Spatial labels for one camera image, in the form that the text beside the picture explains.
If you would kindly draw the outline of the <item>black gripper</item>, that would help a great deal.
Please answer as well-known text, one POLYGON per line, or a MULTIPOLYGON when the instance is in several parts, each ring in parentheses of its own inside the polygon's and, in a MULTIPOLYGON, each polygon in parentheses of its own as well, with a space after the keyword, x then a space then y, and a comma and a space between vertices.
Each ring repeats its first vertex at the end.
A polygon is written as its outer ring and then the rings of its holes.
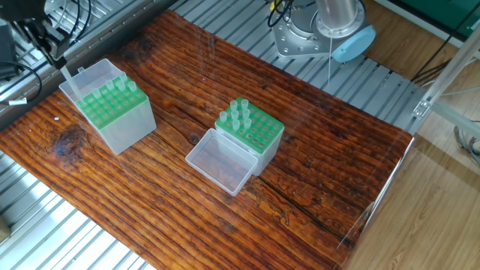
POLYGON ((1 19, 24 38, 31 40, 46 60, 57 70, 67 61, 65 51, 70 46, 71 36, 66 31, 54 35, 52 25, 45 13, 46 0, 1 0, 1 19))

